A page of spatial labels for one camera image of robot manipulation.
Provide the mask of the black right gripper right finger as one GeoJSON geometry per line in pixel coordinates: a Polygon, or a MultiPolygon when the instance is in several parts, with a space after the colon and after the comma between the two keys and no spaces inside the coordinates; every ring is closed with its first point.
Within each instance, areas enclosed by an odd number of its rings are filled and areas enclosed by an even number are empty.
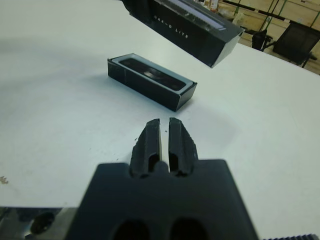
{"type": "Polygon", "coordinates": [[[169,168],[176,177],[190,175],[199,160],[196,144],[183,122],[175,117],[169,119],[169,168]]]}

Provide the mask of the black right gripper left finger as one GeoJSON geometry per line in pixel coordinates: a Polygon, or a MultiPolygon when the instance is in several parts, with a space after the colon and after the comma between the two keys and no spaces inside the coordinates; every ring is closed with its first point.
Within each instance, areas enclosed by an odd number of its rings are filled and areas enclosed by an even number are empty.
{"type": "Polygon", "coordinates": [[[148,121],[138,137],[131,155],[131,176],[146,178],[162,159],[160,119],[148,121]]]}

